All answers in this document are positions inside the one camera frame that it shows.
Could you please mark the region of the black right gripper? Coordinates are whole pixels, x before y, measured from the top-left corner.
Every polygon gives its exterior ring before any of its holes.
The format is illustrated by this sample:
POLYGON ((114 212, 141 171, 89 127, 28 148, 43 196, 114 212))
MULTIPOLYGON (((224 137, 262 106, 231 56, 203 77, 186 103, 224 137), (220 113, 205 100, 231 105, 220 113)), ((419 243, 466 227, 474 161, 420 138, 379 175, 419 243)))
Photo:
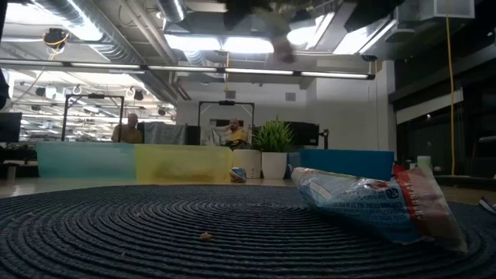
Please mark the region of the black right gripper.
POLYGON ((274 59, 287 64, 295 62, 294 49, 286 38, 291 28, 283 16, 273 11, 267 0, 223 0, 222 3, 226 7, 223 22, 228 30, 234 29, 247 16, 256 16, 266 26, 274 59))

